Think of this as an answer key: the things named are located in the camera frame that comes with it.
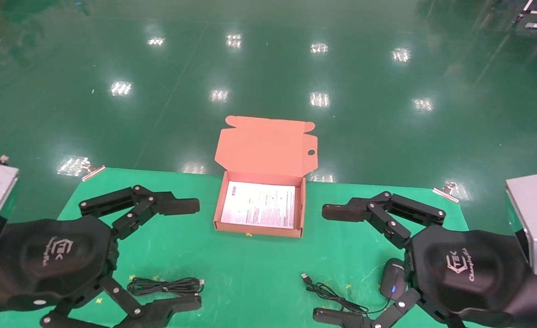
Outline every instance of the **instruction sheet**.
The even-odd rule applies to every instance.
[[[221,222],[294,228],[295,187],[229,181]]]

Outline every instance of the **box flap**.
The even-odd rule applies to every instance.
[[[228,116],[216,162],[228,171],[304,176],[318,167],[313,122]]]

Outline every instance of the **computer mouse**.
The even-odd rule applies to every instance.
[[[406,282],[404,281],[404,262],[398,259],[389,259],[381,276],[379,292],[386,298],[394,301],[406,291]]]

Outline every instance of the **green epoxy floor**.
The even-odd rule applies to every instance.
[[[537,31],[523,27],[537,16],[509,24],[523,4],[0,0],[0,155],[21,169],[12,219],[58,216],[80,183],[56,174],[68,155],[222,174],[219,130],[244,115],[314,121],[312,180],[452,180],[471,228],[507,232],[505,179],[537,174]],[[112,96],[115,81],[127,96]]]

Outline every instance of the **orange cardboard box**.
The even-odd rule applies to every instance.
[[[301,237],[306,200],[304,175],[318,167],[317,137],[305,133],[312,131],[315,124],[246,116],[228,116],[226,123],[233,128],[220,132],[215,158],[226,169],[214,215],[216,230]],[[222,222],[229,181],[295,186],[293,228]]]

